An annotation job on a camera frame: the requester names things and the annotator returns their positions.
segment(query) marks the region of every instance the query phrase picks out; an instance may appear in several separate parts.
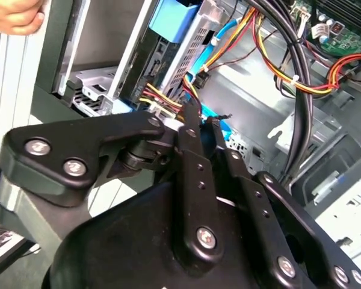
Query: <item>silver screw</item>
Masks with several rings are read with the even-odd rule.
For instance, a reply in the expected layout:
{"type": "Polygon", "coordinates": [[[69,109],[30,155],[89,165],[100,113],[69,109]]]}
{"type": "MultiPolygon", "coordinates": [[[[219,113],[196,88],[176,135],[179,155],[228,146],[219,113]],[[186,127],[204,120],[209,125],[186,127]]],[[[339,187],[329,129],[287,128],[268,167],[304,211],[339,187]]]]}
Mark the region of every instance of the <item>silver screw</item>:
{"type": "Polygon", "coordinates": [[[273,180],[269,176],[265,176],[265,180],[266,180],[266,182],[268,182],[270,184],[273,183],[273,180]]]}
{"type": "Polygon", "coordinates": [[[281,256],[278,258],[278,266],[281,268],[282,272],[290,278],[295,277],[295,269],[289,259],[285,256],[281,256]]]}
{"type": "Polygon", "coordinates": [[[357,281],[357,283],[361,285],[361,274],[360,274],[360,272],[358,272],[357,270],[352,270],[351,273],[352,273],[354,279],[357,281]]]}
{"type": "Polygon", "coordinates": [[[348,276],[346,275],[346,273],[338,266],[335,266],[335,272],[337,277],[343,282],[343,283],[348,283],[349,279],[348,276]]]}
{"type": "Polygon", "coordinates": [[[197,238],[199,243],[206,249],[213,249],[217,244],[214,234],[204,227],[198,229],[197,238]]]}
{"type": "Polygon", "coordinates": [[[26,143],[25,149],[31,155],[47,155],[51,151],[51,147],[43,140],[30,140],[26,143]]]}
{"type": "Polygon", "coordinates": [[[240,159],[239,155],[238,155],[236,152],[231,152],[231,155],[232,155],[233,158],[236,159],[236,160],[239,160],[239,159],[240,159]]]}
{"type": "Polygon", "coordinates": [[[82,176],[87,172],[85,164],[77,160],[66,161],[63,168],[70,176],[82,176]]]}
{"type": "Polygon", "coordinates": [[[191,137],[196,137],[197,134],[195,133],[195,131],[191,128],[189,128],[188,130],[186,130],[187,134],[190,135],[191,137]]]}
{"type": "Polygon", "coordinates": [[[149,118],[149,123],[151,123],[153,126],[156,126],[157,128],[161,126],[158,119],[156,119],[155,117],[149,118]]]}

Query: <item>finger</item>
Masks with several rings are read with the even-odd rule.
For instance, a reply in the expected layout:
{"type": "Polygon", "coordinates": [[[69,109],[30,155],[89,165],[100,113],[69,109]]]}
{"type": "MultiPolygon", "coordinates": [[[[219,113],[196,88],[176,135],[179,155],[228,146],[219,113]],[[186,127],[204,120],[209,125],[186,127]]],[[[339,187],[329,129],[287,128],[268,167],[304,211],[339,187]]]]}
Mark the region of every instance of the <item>finger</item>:
{"type": "Polygon", "coordinates": [[[33,21],[25,26],[17,26],[12,28],[12,34],[15,35],[29,35],[32,33],[35,33],[40,26],[42,25],[44,21],[44,14],[39,12],[36,14],[36,17],[33,19],[33,21]]]}
{"type": "Polygon", "coordinates": [[[41,7],[44,0],[13,0],[8,8],[13,13],[21,13],[33,7],[41,7]]]}
{"type": "Polygon", "coordinates": [[[25,12],[10,14],[7,16],[7,21],[11,26],[26,26],[35,19],[39,9],[40,7],[33,7],[25,12]]]}

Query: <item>black bracket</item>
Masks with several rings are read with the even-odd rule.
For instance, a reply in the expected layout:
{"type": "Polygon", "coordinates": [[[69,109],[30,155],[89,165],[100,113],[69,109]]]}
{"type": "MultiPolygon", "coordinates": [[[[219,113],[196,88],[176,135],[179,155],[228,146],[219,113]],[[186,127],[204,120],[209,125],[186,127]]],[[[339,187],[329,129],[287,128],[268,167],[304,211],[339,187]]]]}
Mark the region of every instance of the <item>black bracket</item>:
{"type": "Polygon", "coordinates": [[[187,105],[178,133],[175,161],[174,253],[191,274],[206,273],[221,260],[220,228],[214,178],[204,157],[196,107],[187,105]]]}
{"type": "Polygon", "coordinates": [[[296,250],[296,260],[312,282],[318,288],[361,288],[361,282],[356,281],[361,279],[360,269],[278,180],[262,172],[255,176],[255,181],[265,188],[289,243],[296,250]]]}
{"type": "Polygon", "coordinates": [[[77,206],[93,187],[118,177],[110,171],[123,148],[163,133],[162,122],[145,111],[16,128],[3,139],[0,169],[12,184],[53,204],[77,206]]]}

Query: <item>human hand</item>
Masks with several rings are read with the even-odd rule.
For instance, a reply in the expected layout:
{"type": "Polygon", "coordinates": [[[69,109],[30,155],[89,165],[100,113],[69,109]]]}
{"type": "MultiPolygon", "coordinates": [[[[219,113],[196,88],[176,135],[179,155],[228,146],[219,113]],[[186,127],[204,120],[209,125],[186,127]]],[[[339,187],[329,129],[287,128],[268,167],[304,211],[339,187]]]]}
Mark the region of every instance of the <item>human hand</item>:
{"type": "Polygon", "coordinates": [[[43,23],[44,0],[0,0],[0,33],[28,35],[43,23]]]}

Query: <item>yellow wire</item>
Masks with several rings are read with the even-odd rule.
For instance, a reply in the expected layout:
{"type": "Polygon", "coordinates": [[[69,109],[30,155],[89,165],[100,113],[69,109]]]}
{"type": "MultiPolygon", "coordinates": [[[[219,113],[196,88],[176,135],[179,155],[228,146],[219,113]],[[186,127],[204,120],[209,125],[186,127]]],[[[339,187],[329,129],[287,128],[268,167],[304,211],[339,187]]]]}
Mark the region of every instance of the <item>yellow wire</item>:
{"type": "Polygon", "coordinates": [[[188,88],[191,89],[191,91],[193,92],[193,94],[195,95],[196,98],[199,98],[197,90],[195,89],[195,87],[191,84],[191,82],[189,82],[189,80],[187,79],[187,77],[184,77],[184,81],[187,84],[188,88]]]}
{"type": "MultiPolygon", "coordinates": [[[[258,18],[258,26],[262,23],[262,19],[258,18]]],[[[265,54],[265,56],[268,58],[266,49],[265,49],[265,45],[264,45],[264,40],[261,36],[261,30],[258,30],[258,39],[259,39],[259,47],[261,48],[262,52],[265,54]]],[[[286,82],[292,83],[293,79],[291,79],[290,77],[287,77],[285,74],[280,73],[278,70],[276,70],[272,65],[268,65],[268,67],[276,74],[278,75],[280,78],[282,78],[283,80],[285,80],[286,82]]],[[[333,89],[326,89],[326,90],[318,90],[318,89],[312,89],[311,87],[308,87],[306,85],[301,85],[300,83],[295,83],[294,84],[298,89],[300,90],[305,90],[314,94],[328,94],[330,92],[333,91],[333,89]]]]}
{"type": "Polygon", "coordinates": [[[156,107],[158,107],[161,111],[163,111],[164,113],[167,113],[170,117],[175,118],[176,114],[172,113],[171,111],[166,110],[164,107],[160,106],[157,102],[155,101],[151,101],[148,98],[139,98],[139,101],[141,102],[147,102],[150,105],[154,105],[156,107]]]}
{"type": "Polygon", "coordinates": [[[239,25],[237,26],[237,28],[234,30],[234,32],[232,33],[232,35],[230,36],[230,39],[225,43],[225,45],[213,56],[211,57],[207,62],[206,62],[206,66],[209,67],[212,63],[214,63],[217,58],[222,54],[222,52],[230,45],[230,43],[232,42],[232,40],[242,31],[242,29],[247,25],[248,21],[250,20],[250,18],[252,17],[252,15],[255,12],[255,8],[251,8],[250,11],[246,14],[246,17],[241,21],[241,23],[239,23],[239,25]]]}
{"type": "Polygon", "coordinates": [[[162,97],[163,99],[165,99],[169,104],[175,105],[176,107],[182,107],[181,104],[176,103],[175,101],[172,101],[171,99],[169,99],[168,97],[166,97],[166,95],[164,95],[163,93],[161,93],[159,90],[157,90],[154,86],[152,86],[151,84],[147,83],[147,86],[153,90],[157,95],[160,95],[160,97],[162,97]]]}

